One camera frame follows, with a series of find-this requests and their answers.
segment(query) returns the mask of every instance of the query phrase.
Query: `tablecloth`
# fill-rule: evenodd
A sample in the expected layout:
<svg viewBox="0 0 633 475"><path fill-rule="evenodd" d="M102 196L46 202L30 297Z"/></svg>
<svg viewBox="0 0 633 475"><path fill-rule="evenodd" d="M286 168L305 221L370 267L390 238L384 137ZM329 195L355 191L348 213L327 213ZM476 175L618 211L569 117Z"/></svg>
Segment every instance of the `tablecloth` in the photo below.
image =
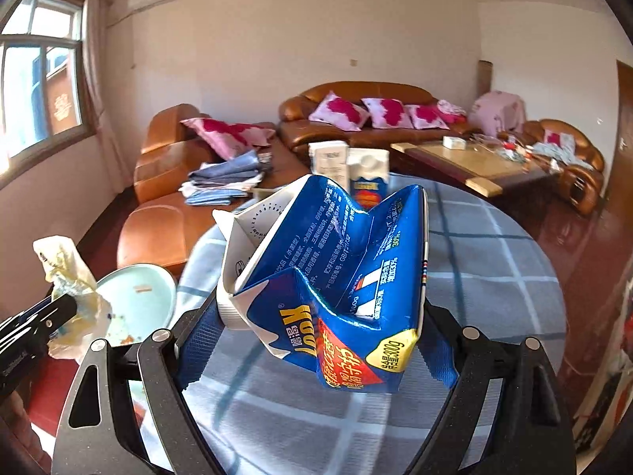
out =
<svg viewBox="0 0 633 475"><path fill-rule="evenodd" d="M565 305L551 263L514 220L462 190L390 176L390 191L428 192L427 296L462 325L491 339L538 337L558 370ZM173 322L216 286L226 242L216 226L192 251L180 279ZM493 380L463 466L479 460L501 387ZM184 398L229 475L401 474L438 415L447 389L418 350L395 395L345 393L275 358L250 331L225 330L199 382ZM141 427L152 462L169 467L148 413Z"/></svg>

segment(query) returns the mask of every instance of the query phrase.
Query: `wall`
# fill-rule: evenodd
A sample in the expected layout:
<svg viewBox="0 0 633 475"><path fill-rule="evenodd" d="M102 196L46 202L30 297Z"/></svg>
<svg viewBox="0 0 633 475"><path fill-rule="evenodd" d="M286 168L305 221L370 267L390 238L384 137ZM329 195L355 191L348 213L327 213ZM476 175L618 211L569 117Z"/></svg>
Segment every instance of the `wall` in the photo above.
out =
<svg viewBox="0 0 633 475"><path fill-rule="evenodd" d="M384 80L470 106L480 39L464 0L176 0L111 27L107 51L106 103L132 166L151 117L181 102L276 122L314 85Z"/></svg>
<svg viewBox="0 0 633 475"><path fill-rule="evenodd" d="M30 169L0 190L0 319L49 288L33 241L67 236L77 243L114 198L95 136Z"/></svg>
<svg viewBox="0 0 633 475"><path fill-rule="evenodd" d="M528 119L555 118L583 131L610 168L618 125L616 59L633 46L610 13L546 3L479 4L482 59L493 88L521 95Z"/></svg>

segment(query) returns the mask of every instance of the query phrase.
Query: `brown leather couch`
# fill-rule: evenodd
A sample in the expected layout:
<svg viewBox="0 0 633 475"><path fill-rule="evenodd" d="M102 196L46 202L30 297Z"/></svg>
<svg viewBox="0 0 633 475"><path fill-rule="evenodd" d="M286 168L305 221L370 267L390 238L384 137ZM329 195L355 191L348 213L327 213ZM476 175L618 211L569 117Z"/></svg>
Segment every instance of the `brown leather couch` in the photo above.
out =
<svg viewBox="0 0 633 475"><path fill-rule="evenodd" d="M140 206L130 214L119 237L119 268L136 263L158 264L179 277L197 240L215 221L213 209L232 210L246 199L229 206L192 207L185 204L178 188L189 172L202 162L221 162L217 154L180 120L205 116L188 104L159 112L152 119L134 170L134 190ZM275 128L272 123L261 125ZM259 187L289 184L309 173L279 140L269 148L273 170Z"/></svg>
<svg viewBox="0 0 633 475"><path fill-rule="evenodd" d="M557 184L559 195L569 201L580 214L591 214L600 200L600 191L605 183L602 175L605 159L602 153L580 130L560 120L526 122L520 139L528 145L542 142L546 130L573 135L576 141L576 156L593 166L594 169L574 165L564 166Z"/></svg>
<svg viewBox="0 0 633 475"><path fill-rule="evenodd" d="M405 105L428 105L438 101L431 93L422 88L392 82L330 82L303 91L300 95L286 100L279 107L279 119L281 120L279 137L306 166L309 166L308 144L313 142L341 140L351 147L388 150L392 143L420 144L425 141L442 139L445 135L467 137L471 132L478 131L469 123L450 125L450 130L439 128L428 130L374 129L371 128L371 120L369 120L369 125L360 132L346 132L326 123L309 122L308 116L330 91L334 91L344 100L360 106L363 106L362 98L394 98ZM397 166L391 166L391 168L398 171Z"/></svg>

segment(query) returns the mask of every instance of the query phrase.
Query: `window frame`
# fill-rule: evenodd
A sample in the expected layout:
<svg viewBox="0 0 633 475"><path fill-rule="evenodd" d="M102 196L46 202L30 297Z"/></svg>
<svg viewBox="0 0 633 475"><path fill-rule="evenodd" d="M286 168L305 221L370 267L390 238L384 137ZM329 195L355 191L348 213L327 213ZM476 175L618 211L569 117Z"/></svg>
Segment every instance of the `window frame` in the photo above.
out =
<svg viewBox="0 0 633 475"><path fill-rule="evenodd" d="M71 29L68 37L59 38L32 35L29 33L32 29L35 10L39 4L43 8L68 13L71 16ZM83 18L82 9L76 2L67 2L64 0L33 0L31 5L30 19L26 34L0 34L0 126L2 127L0 133L3 134L6 130L4 115L4 68L6 52L11 47L36 47L40 49L40 77L42 80L42 98L44 102L47 101L48 86L45 82L57 71L55 69L48 73L47 54L53 48L69 50L70 55L73 57L74 65L74 69L70 69L69 74L72 78L73 97L76 102L75 112L77 113L77 121L81 123L80 125L54 134L50 114L45 112L46 139L42 139L9 158L8 169L0 173L0 188L5 187L20 175L49 157L77 142L83 141L83 139L93 136L95 133L94 128L90 124L87 90L83 76L83 42L80 39L81 19Z"/></svg>

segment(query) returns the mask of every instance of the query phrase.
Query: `blue carton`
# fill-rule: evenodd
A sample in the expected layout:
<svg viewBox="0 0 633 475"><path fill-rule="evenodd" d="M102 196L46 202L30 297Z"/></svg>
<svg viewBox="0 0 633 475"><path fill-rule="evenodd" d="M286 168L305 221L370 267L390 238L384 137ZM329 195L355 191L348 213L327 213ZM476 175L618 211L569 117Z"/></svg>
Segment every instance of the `blue carton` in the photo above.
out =
<svg viewBox="0 0 633 475"><path fill-rule="evenodd" d="M320 175L239 214L214 211L227 239L222 320L328 387L396 392L422 330L427 215L419 185L365 211Z"/></svg>

